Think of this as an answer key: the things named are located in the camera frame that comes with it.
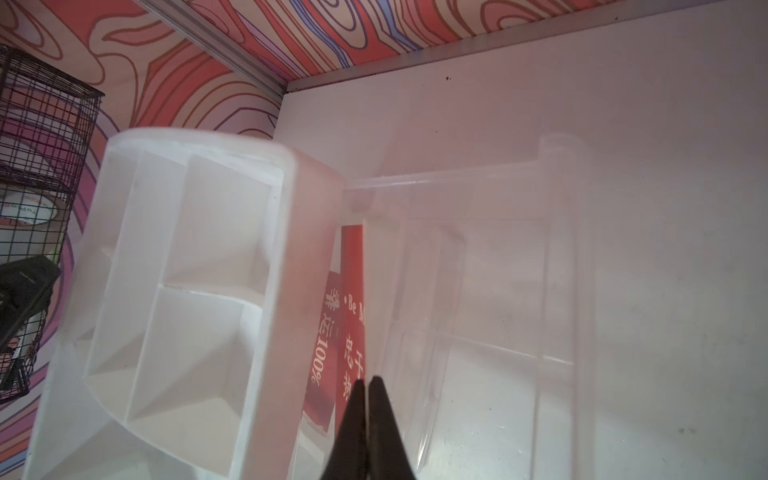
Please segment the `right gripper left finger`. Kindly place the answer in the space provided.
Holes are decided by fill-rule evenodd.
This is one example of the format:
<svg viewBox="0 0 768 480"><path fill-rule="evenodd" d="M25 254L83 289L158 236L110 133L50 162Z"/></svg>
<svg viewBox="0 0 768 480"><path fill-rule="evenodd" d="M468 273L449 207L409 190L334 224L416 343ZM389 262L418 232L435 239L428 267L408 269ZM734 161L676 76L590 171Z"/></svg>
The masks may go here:
<svg viewBox="0 0 768 480"><path fill-rule="evenodd" d="M364 480L368 475L365 381L356 380L322 480Z"/></svg>

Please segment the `white plastic drawer organizer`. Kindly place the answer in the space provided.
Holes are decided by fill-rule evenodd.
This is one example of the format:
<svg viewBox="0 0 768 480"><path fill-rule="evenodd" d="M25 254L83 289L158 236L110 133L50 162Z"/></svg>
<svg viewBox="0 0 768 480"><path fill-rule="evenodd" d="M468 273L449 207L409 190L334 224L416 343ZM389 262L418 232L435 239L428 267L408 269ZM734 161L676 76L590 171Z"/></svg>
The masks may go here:
<svg viewBox="0 0 768 480"><path fill-rule="evenodd" d="M112 137L24 477L287 478L343 188L272 140Z"/></svg>

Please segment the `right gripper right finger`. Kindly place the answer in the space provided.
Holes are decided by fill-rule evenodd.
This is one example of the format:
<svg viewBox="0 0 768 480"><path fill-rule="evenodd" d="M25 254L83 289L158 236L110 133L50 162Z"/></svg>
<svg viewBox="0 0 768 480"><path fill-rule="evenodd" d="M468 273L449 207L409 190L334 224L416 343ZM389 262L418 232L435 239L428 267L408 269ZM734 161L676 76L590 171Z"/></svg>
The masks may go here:
<svg viewBox="0 0 768 480"><path fill-rule="evenodd" d="M415 480L392 405L380 376L368 388L369 477L373 480Z"/></svg>

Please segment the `clear plastic drawer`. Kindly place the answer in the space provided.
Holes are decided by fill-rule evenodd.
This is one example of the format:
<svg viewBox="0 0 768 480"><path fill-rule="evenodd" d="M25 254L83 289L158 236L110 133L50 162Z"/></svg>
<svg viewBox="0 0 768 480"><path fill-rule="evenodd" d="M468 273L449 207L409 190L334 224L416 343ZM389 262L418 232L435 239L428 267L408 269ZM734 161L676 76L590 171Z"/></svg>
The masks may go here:
<svg viewBox="0 0 768 480"><path fill-rule="evenodd" d="M594 474L592 156L356 180L366 371L420 479Z"/></svg>

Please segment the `red postcard white text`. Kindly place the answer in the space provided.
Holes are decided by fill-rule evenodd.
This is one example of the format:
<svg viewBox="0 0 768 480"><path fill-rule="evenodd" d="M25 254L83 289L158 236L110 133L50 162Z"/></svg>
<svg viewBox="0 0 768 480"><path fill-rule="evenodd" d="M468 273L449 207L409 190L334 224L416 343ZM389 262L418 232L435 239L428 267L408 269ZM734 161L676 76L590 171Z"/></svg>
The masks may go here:
<svg viewBox="0 0 768 480"><path fill-rule="evenodd" d="M364 226L341 228L340 314L336 418L339 428L354 383L366 378Z"/></svg>

